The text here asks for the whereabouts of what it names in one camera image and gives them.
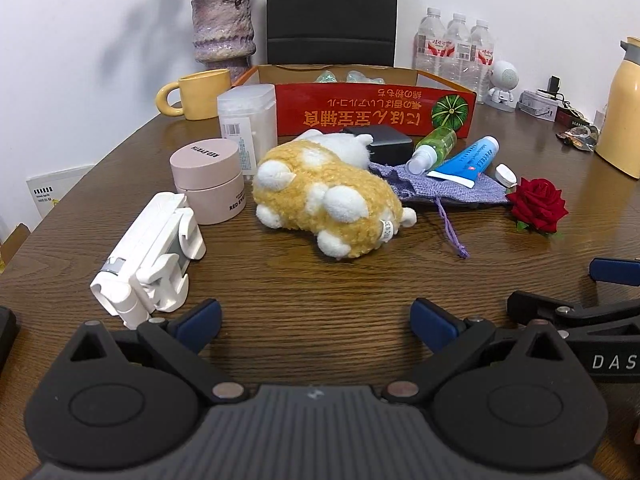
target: purple fabric bag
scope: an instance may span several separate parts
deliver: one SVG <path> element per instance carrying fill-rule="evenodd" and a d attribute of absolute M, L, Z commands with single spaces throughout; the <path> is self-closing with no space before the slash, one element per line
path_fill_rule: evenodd
<path fill-rule="evenodd" d="M 442 203 L 455 205 L 507 204 L 505 189 L 484 173 L 478 175 L 476 184 L 469 189 L 450 180 L 440 180 L 430 176 L 413 175 L 404 166 L 382 166 L 370 163 L 371 173 L 382 177 L 394 190 L 401 202 L 429 202 L 438 207 L 444 222 L 447 238 L 456 246 L 461 258 L 468 258 L 466 247 L 458 241 L 458 236 L 447 217 Z"/>

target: stuffed animal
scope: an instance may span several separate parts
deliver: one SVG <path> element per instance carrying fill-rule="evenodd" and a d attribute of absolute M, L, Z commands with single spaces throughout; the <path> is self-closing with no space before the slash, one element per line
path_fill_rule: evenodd
<path fill-rule="evenodd" d="M 369 171 L 370 135 L 309 130 L 269 150 L 254 177 L 256 215 L 267 227 L 313 232 L 333 258 L 357 258 L 415 224 L 389 185 Z"/>

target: purple drawstring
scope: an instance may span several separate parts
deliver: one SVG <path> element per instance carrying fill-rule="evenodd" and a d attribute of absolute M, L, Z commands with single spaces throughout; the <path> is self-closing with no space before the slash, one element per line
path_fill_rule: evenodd
<path fill-rule="evenodd" d="M 460 256 L 460 258 L 468 258 L 469 253 L 466 251 L 466 247 L 459 242 L 458 236 L 456 236 L 456 231 L 453 229 L 453 225 L 451 225 L 451 222 L 447 217 L 447 212 L 444 211 L 442 202 L 440 202 L 440 197 L 436 197 L 434 199 L 434 202 L 438 206 L 438 214 L 440 215 L 440 218 L 442 218 L 442 220 L 444 221 L 444 232 L 447 235 L 447 238 L 452 244 L 456 246 L 456 249 L 458 250 L 458 256 Z"/>

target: artificial red rose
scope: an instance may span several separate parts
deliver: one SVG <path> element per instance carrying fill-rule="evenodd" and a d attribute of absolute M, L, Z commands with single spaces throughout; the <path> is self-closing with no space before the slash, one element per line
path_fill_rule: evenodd
<path fill-rule="evenodd" d="M 506 197 L 513 202 L 511 213 L 521 222 L 535 227 L 538 231 L 555 233 L 558 220 L 569 212 L 560 198 L 561 189 L 556 189 L 546 178 L 526 178 L 520 180 L 516 191 Z"/>

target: pink jar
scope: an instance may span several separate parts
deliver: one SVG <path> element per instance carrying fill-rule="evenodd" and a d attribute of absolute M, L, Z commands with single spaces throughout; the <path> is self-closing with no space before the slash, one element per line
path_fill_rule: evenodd
<path fill-rule="evenodd" d="M 198 224 L 219 224 L 244 209 L 244 178 L 232 140 L 199 140 L 180 148 L 169 162 L 175 189 L 187 196 Z"/>

